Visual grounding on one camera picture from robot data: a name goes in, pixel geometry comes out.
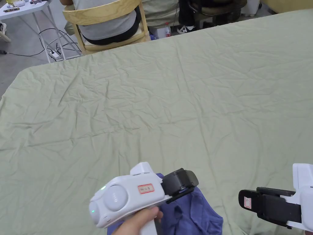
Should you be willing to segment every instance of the wooden chair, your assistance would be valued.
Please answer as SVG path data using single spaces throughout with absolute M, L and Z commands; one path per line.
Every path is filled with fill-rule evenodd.
M 79 25 L 91 25 L 116 19 L 126 14 L 129 14 L 137 6 L 139 6 L 141 14 L 141 23 L 139 24 L 141 32 L 137 31 L 135 35 L 125 41 L 111 43 L 108 45 L 98 46 L 92 44 L 88 45 L 89 43 L 84 43 L 78 27 Z M 84 10 L 73 10 L 73 5 L 71 5 L 65 7 L 65 9 L 63 10 L 63 15 L 67 21 L 72 23 L 75 31 L 75 36 L 77 37 L 78 45 L 84 55 L 124 46 L 127 44 L 150 41 L 145 12 L 143 10 L 141 0 L 117 0 L 116 2 L 112 2 L 103 6 L 88 8 Z

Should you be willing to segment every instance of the round button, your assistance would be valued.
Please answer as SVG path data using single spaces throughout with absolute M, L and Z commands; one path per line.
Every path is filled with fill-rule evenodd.
M 98 224 L 100 220 L 100 213 L 99 213 L 99 208 L 96 202 L 92 201 L 89 204 L 89 213 L 91 215 L 91 218 L 94 224 Z
M 103 195 L 103 202 L 111 211 L 119 211 L 128 200 L 126 190 L 120 185 L 113 185 Z

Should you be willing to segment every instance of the gray shirt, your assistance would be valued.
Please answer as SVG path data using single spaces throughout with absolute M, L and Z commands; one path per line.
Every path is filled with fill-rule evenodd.
M 102 6 L 116 0 L 73 0 L 76 10 Z M 90 40 L 100 40 L 122 34 L 129 30 L 135 23 L 136 12 L 119 18 L 92 25 L 80 25 L 81 33 Z

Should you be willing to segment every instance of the sneaker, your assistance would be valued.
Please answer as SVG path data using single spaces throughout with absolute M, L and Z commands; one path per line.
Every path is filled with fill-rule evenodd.
M 0 31 L 5 35 L 6 30 L 7 30 L 7 24 L 0 22 Z
M 177 32 L 179 34 L 186 34 L 186 33 L 193 32 L 193 31 L 196 31 L 196 27 L 195 26 L 185 26 L 184 25 L 180 29 L 177 28 Z

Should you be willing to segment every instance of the red label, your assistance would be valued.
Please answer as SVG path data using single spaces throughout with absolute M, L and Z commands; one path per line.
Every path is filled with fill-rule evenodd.
M 244 207 L 251 209 L 251 198 L 244 197 Z
M 152 192 L 154 192 L 154 187 L 152 184 L 139 185 L 138 190 L 139 190 L 140 194 L 152 193 Z

